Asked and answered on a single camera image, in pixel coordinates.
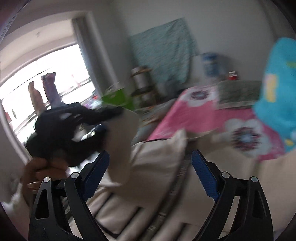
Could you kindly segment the person's left hand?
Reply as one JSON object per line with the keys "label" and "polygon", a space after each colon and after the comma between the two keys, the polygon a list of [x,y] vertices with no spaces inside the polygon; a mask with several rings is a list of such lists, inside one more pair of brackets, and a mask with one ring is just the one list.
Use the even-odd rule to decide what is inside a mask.
{"label": "person's left hand", "polygon": [[27,203],[33,203],[33,195],[36,194],[44,178],[52,180],[67,178],[68,164],[64,159],[54,158],[47,161],[43,158],[34,157],[25,166],[21,178],[22,195]]}

